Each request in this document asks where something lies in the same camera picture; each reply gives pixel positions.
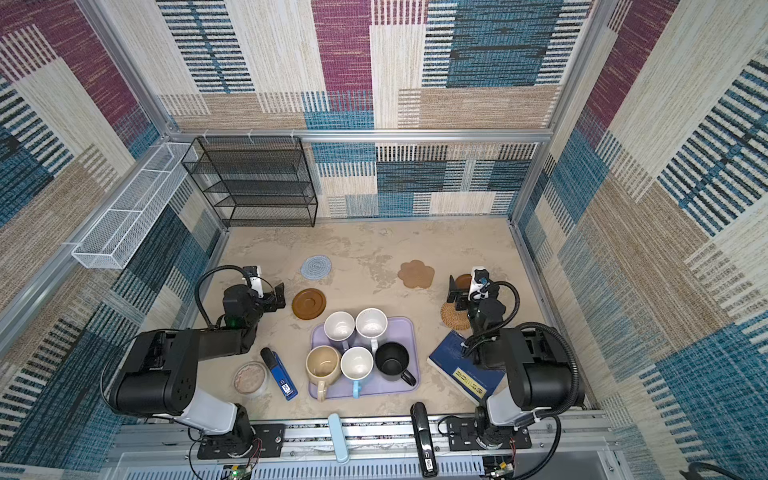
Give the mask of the small brown wooden coaster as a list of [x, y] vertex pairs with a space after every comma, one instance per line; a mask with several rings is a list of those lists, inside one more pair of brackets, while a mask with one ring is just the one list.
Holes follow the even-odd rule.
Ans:
[[462, 274], [455, 278], [456, 288], [460, 291], [468, 291], [472, 284], [471, 274]]

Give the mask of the woven rattan round coaster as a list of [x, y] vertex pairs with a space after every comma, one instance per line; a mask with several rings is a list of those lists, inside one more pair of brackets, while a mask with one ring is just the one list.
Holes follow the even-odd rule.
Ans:
[[444, 303], [440, 308], [440, 318], [450, 329], [466, 331], [471, 329], [471, 323], [466, 310], [457, 310], [454, 303]]

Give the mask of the brown round saucer coaster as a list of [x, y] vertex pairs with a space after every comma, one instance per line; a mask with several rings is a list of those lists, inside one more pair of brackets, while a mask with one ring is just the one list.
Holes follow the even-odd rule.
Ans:
[[316, 288], [307, 288], [297, 293], [292, 301], [292, 312], [300, 320], [319, 317], [327, 305], [326, 296]]

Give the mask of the brown flower cork coaster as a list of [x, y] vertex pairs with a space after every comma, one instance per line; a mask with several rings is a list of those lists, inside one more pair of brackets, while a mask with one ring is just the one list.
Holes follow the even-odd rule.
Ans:
[[397, 276], [406, 288], [428, 289], [433, 283], [435, 270], [421, 260], [412, 260], [401, 264]]

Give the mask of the blue grey knitted coaster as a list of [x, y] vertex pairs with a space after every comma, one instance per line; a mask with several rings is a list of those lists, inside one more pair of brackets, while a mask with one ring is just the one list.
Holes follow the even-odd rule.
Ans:
[[301, 275], [312, 281], [326, 278], [332, 271], [331, 259], [325, 255], [314, 255], [307, 258], [300, 268]]

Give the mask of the beige ceramic mug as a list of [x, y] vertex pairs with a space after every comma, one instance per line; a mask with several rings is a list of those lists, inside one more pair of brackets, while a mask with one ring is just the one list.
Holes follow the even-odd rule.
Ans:
[[316, 399], [323, 402], [329, 388], [341, 375], [341, 354], [334, 347], [320, 345], [313, 348], [305, 359], [305, 370], [309, 381], [316, 387]]

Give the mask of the white speckled mug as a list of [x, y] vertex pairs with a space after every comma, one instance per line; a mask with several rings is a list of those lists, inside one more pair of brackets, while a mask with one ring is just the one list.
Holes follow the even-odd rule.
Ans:
[[379, 346], [385, 342], [388, 325], [387, 315], [373, 307], [362, 310], [355, 319], [358, 338], [372, 354], [375, 354]]

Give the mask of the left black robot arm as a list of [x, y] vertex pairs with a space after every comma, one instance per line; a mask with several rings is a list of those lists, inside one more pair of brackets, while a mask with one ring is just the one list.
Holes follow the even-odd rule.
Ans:
[[[224, 313], [213, 322], [200, 287], [225, 270], [239, 273], [242, 282], [225, 289]], [[285, 285], [262, 278], [257, 266], [220, 265], [199, 277], [193, 294], [205, 326], [143, 331], [131, 338], [104, 401], [118, 414], [168, 419], [198, 431], [200, 459], [242, 458], [256, 442], [247, 410], [198, 387], [198, 364], [249, 353], [263, 316], [286, 307]]]

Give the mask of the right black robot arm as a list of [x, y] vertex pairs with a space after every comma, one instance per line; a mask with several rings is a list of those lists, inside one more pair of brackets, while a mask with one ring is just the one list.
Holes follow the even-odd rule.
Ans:
[[484, 268], [449, 279], [451, 331], [429, 360], [477, 405], [472, 419], [449, 421], [454, 449], [527, 448], [530, 426], [583, 402], [573, 349], [550, 326], [516, 324], [520, 306], [517, 288]]

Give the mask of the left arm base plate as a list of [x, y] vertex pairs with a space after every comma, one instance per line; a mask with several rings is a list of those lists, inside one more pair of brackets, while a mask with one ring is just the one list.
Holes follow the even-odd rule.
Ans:
[[255, 460], [279, 457], [284, 424], [252, 424], [245, 433], [230, 432], [204, 436], [194, 458], [197, 460]]

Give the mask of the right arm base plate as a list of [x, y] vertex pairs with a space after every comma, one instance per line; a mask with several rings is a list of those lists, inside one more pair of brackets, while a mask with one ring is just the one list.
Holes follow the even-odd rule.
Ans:
[[484, 441], [476, 432], [473, 419], [448, 415], [441, 418], [437, 431], [447, 438], [451, 451], [530, 449], [530, 435], [517, 431], [511, 437]]

